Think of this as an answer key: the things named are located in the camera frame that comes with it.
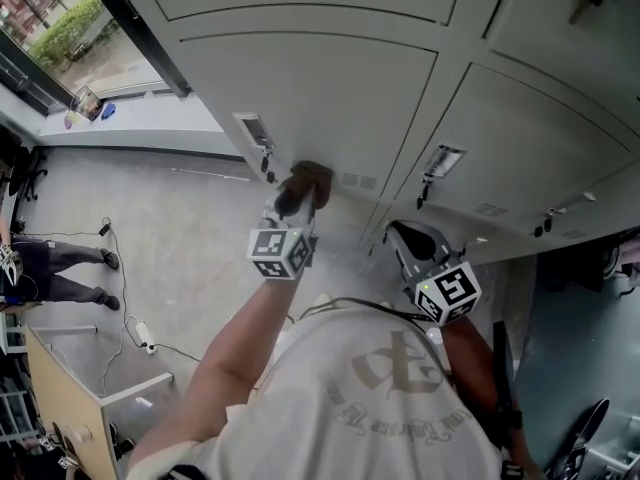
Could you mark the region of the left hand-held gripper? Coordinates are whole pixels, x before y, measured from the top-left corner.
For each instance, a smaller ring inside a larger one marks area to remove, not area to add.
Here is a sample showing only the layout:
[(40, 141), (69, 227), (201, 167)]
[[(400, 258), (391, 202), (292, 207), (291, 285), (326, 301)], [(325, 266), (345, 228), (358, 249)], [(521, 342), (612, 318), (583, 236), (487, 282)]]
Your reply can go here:
[(298, 190), (281, 184), (267, 198), (263, 218), (251, 230), (248, 260), (265, 279), (298, 279), (312, 266), (318, 240), (315, 192), (308, 191), (301, 201)]

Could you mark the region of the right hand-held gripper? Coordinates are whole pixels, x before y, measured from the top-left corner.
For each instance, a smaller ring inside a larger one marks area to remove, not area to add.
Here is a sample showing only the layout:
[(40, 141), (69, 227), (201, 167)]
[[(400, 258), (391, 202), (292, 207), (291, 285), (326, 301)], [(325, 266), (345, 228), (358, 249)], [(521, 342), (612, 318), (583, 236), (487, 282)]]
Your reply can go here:
[[(415, 267), (436, 265), (451, 251), (439, 230), (418, 221), (394, 220), (386, 227), (385, 237), (406, 283), (416, 277)], [(439, 327), (467, 316), (483, 294), (469, 262), (423, 279), (409, 286), (407, 293), (424, 319)]]

